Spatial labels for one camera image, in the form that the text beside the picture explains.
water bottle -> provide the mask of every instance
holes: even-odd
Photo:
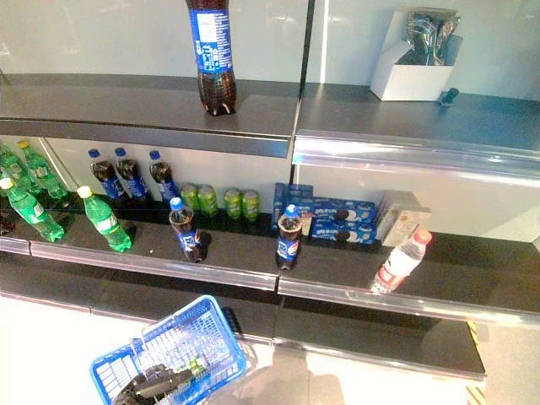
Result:
[[[425,247],[430,241],[429,231],[417,229],[413,236],[396,246],[375,275],[371,291],[387,294],[396,289],[420,264],[424,258]]]

plastic bottle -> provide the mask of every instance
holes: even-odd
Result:
[[[64,229],[45,212],[41,204],[29,192],[15,186],[14,181],[7,177],[0,180],[0,187],[8,190],[11,207],[37,230],[41,237],[49,242],[60,240],[64,236]]]
[[[195,224],[193,210],[185,206],[179,197],[170,200],[170,209],[169,222],[176,232],[184,256],[190,262],[204,260],[206,253]]]
[[[291,270],[296,265],[302,235],[302,220],[295,205],[287,206],[285,213],[279,218],[278,227],[276,263],[281,270]]]
[[[129,159],[126,156],[124,148],[116,148],[116,169],[122,178],[129,184],[129,190],[132,192],[132,199],[143,206],[147,206],[151,201],[149,189],[141,178],[138,164],[135,159]]]
[[[132,247],[129,235],[118,224],[111,207],[106,202],[95,196],[88,186],[79,187],[77,194],[84,200],[86,216],[98,232],[107,239],[113,251],[125,251]]]
[[[371,291],[390,293],[420,264],[425,254],[425,247],[431,241],[431,233],[417,229],[414,235],[396,246],[385,264],[379,269]]]
[[[112,163],[102,159],[98,149],[89,150],[88,155],[92,158],[90,170],[103,186],[103,190],[111,200],[111,206],[113,208],[125,208],[129,202],[129,196],[118,180]]]
[[[23,149],[24,160],[26,161],[30,175],[37,184],[47,190],[51,198],[60,199],[68,194],[54,175],[45,158],[37,154],[30,147],[28,141],[18,141],[17,147]]]
[[[17,187],[34,195],[41,192],[41,187],[28,175],[19,158],[5,145],[0,148],[0,168],[13,179]]]
[[[168,163],[161,161],[161,156],[157,150],[150,152],[150,175],[158,183],[159,193],[163,204],[168,208],[169,201],[178,197],[175,183],[172,180],[172,170]]]
[[[212,116],[234,114],[236,82],[230,44],[229,0],[186,0],[192,23],[197,84]]]

green soda bottle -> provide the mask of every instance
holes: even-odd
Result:
[[[23,149],[24,160],[26,160],[30,174],[40,186],[47,190],[51,198],[60,199],[68,194],[47,161],[30,147],[28,141],[18,141],[17,147]]]
[[[34,195],[41,192],[41,187],[32,180],[19,158],[6,145],[0,146],[0,168],[26,192]]]
[[[41,237],[50,242],[60,240],[64,236],[64,229],[45,212],[34,196],[15,186],[14,181],[7,177],[0,180],[0,187],[8,190],[11,207],[23,219],[37,230]]]
[[[84,200],[86,216],[98,232],[107,239],[113,251],[125,251],[132,247],[128,234],[118,224],[111,207],[106,202],[95,196],[88,186],[79,187],[77,194]]]

blue label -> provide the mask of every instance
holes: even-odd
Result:
[[[128,180],[127,183],[134,197],[144,197],[149,192],[141,179]]]
[[[278,254],[285,260],[292,261],[298,253],[299,240],[285,240],[278,238]]]
[[[166,181],[165,183],[158,183],[158,187],[163,201],[170,201],[171,198],[178,197],[174,182]]]
[[[195,59],[199,72],[222,73],[233,68],[230,50],[229,11],[192,10]]]
[[[117,177],[115,177],[114,179],[101,181],[100,183],[103,186],[105,192],[107,193],[107,196],[109,196],[109,198],[113,200],[120,198],[124,193],[124,187],[122,187],[122,184],[120,184],[120,181]]]
[[[191,251],[194,247],[201,245],[198,230],[191,230],[184,234],[176,234],[176,237],[178,238],[183,251]]]

beverage can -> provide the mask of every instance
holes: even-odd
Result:
[[[242,197],[237,188],[230,188],[225,192],[225,210],[231,219],[238,219],[241,215]]]

